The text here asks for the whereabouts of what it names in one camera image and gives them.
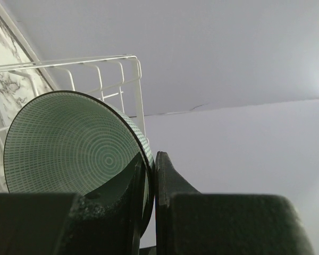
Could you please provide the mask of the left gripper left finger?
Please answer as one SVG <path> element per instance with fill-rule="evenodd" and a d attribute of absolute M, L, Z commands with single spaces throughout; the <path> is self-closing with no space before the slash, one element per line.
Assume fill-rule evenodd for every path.
<path fill-rule="evenodd" d="M 85 196 L 0 193 L 0 254 L 137 254 L 145 164 Z"/>

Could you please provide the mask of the teal green bowl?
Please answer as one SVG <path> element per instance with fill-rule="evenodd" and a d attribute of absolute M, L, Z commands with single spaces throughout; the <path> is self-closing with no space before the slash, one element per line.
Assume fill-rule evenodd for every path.
<path fill-rule="evenodd" d="M 3 167 L 10 193 L 81 195 L 122 172 L 135 155 L 145 164 L 141 231 L 153 211 L 154 157 L 134 121 L 85 93 L 44 93 L 24 105 L 7 131 Z"/>

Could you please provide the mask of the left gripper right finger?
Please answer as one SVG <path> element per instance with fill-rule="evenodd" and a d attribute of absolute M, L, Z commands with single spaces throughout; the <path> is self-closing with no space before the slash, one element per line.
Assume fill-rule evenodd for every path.
<path fill-rule="evenodd" d="M 313 254 L 293 204 L 272 194 L 206 194 L 160 151 L 155 161 L 158 254 Z"/>

